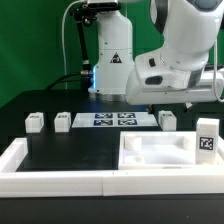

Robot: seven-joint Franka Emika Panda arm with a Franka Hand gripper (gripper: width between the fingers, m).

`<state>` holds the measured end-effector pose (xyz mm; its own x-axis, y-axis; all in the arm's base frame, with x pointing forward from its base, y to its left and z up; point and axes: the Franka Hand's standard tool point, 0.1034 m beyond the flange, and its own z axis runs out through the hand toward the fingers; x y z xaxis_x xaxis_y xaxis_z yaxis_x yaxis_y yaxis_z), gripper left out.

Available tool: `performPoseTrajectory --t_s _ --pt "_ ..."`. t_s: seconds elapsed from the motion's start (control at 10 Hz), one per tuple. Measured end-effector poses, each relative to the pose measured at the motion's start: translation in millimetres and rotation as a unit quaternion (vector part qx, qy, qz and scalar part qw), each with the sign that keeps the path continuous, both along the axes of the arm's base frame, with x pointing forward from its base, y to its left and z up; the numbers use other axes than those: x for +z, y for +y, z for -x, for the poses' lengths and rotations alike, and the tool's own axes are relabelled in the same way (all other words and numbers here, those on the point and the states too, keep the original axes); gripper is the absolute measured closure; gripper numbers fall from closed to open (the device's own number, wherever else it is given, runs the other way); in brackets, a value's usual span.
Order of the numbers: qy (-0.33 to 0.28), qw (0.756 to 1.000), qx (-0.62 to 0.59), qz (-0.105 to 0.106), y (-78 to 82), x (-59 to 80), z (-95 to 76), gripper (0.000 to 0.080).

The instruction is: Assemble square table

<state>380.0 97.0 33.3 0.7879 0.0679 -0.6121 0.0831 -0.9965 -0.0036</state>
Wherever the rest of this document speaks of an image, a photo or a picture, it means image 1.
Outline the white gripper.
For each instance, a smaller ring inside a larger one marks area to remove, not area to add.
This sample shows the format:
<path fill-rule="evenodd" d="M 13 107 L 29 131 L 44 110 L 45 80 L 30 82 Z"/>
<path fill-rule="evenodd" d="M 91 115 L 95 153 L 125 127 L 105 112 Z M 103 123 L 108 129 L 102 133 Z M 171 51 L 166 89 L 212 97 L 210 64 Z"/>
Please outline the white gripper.
<path fill-rule="evenodd" d="M 131 105 L 177 104 L 216 101 L 224 90 L 224 69 L 195 72 L 169 68 L 160 50 L 139 55 L 126 85 Z"/>

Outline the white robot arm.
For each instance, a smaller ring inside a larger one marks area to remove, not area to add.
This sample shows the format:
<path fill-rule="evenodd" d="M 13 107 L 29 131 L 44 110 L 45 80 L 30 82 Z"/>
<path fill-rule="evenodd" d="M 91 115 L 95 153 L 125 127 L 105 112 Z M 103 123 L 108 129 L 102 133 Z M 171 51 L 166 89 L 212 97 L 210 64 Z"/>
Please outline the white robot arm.
<path fill-rule="evenodd" d="M 99 59 L 93 67 L 93 97 L 116 97 L 132 105 L 216 101 L 224 92 L 224 69 L 207 67 L 217 47 L 224 0 L 149 0 L 157 46 L 135 56 L 130 20 L 118 0 L 88 0 L 96 11 Z"/>

